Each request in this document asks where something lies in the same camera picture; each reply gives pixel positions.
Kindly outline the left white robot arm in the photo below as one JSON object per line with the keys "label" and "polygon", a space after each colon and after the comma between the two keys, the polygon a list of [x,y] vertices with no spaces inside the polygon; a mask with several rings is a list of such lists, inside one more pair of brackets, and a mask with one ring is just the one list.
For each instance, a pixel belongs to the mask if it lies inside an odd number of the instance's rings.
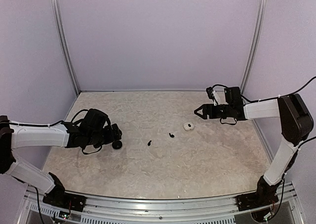
{"label": "left white robot arm", "polygon": [[109,116],[98,109],[84,109],[84,118],[58,121],[53,124],[27,124],[11,121],[6,115],[0,118],[0,172],[42,190],[56,205],[63,207],[69,195],[56,175],[45,173],[19,158],[19,148],[58,147],[85,149],[93,146],[99,152],[104,145],[113,149],[122,147],[122,131],[111,123]]}

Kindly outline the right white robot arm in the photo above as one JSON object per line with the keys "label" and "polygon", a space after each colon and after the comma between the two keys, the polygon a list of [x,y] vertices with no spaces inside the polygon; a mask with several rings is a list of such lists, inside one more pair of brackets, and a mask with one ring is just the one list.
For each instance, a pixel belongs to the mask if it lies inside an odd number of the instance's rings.
{"label": "right white robot arm", "polygon": [[200,118],[227,119],[235,122],[258,118],[279,118],[281,142],[268,170],[260,177],[255,192],[236,197],[239,209],[264,206],[278,202],[277,188],[292,167],[300,146],[307,141],[314,127],[311,113],[298,93],[245,103],[239,87],[225,87],[225,103],[220,104],[213,87],[206,89],[213,102],[203,104],[194,113]]}

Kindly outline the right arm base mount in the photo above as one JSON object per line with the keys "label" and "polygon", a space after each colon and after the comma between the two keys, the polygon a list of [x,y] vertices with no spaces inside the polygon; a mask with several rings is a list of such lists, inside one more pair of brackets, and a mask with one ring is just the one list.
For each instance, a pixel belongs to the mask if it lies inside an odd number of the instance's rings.
{"label": "right arm base mount", "polygon": [[236,196],[238,210],[245,211],[270,205],[273,202],[277,203],[277,188],[280,184],[281,182],[271,186],[264,180],[264,177],[261,176],[255,192]]}

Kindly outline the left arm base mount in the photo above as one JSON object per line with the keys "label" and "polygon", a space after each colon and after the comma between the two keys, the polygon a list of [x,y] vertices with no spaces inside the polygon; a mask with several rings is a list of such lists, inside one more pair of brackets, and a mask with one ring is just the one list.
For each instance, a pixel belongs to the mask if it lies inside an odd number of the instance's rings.
{"label": "left arm base mount", "polygon": [[69,211],[83,212],[86,203],[86,197],[83,195],[68,193],[56,175],[48,173],[53,181],[53,189],[43,197],[43,203],[68,209]]}

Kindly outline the black round charging case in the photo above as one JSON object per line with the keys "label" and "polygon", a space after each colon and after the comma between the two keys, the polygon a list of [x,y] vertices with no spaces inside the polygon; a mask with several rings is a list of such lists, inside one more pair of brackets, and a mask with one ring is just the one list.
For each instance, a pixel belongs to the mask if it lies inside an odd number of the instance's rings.
{"label": "black round charging case", "polygon": [[122,148],[122,142],[121,141],[114,141],[112,143],[112,148],[115,150],[119,150]]}

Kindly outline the white earbud charging case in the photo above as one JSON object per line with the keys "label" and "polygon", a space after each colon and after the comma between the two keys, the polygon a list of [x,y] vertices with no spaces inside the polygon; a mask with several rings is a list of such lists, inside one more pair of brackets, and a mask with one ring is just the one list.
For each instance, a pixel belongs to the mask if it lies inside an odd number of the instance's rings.
{"label": "white earbud charging case", "polygon": [[183,124],[183,128],[185,131],[191,131],[195,128],[194,124],[191,122],[187,122]]}

